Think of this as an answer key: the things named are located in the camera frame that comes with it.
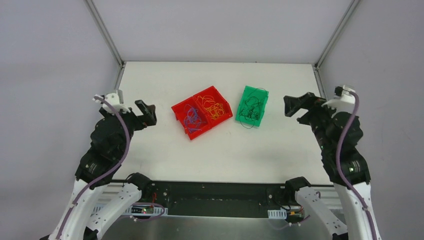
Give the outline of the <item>red two-compartment plastic bin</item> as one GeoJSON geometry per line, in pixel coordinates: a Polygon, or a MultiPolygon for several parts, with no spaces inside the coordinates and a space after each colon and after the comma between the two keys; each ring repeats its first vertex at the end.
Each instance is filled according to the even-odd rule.
{"type": "Polygon", "coordinates": [[[229,102],[210,86],[171,107],[190,140],[233,117],[229,102]]]}

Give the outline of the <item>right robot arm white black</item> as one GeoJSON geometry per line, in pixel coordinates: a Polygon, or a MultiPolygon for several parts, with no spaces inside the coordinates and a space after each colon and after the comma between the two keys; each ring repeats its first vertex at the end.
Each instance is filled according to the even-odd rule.
{"type": "Polygon", "coordinates": [[[339,197],[344,222],[324,204],[304,177],[285,183],[284,200],[300,204],[306,220],[314,224],[315,235],[324,240],[379,240],[371,197],[371,175],[366,159],[357,150],[363,137],[357,115],[360,100],[353,90],[342,90],[335,99],[325,100],[311,92],[285,96],[284,114],[311,128],[321,151],[321,161],[339,197]]]}

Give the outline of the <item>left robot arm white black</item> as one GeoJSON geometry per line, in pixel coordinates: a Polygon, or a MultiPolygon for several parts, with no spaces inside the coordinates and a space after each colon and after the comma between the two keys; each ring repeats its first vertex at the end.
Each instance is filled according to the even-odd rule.
{"type": "Polygon", "coordinates": [[[129,152],[131,138],[136,131],[157,123],[155,105],[135,101],[142,115],[136,115],[121,101],[96,96],[102,104],[99,120],[90,135],[90,147],[80,159],[75,172],[72,194],[66,209],[52,233],[45,240],[100,240],[111,225],[137,202],[152,198],[150,179],[138,172],[132,173],[120,193],[100,211],[94,213],[98,199],[111,183],[129,152]]]}

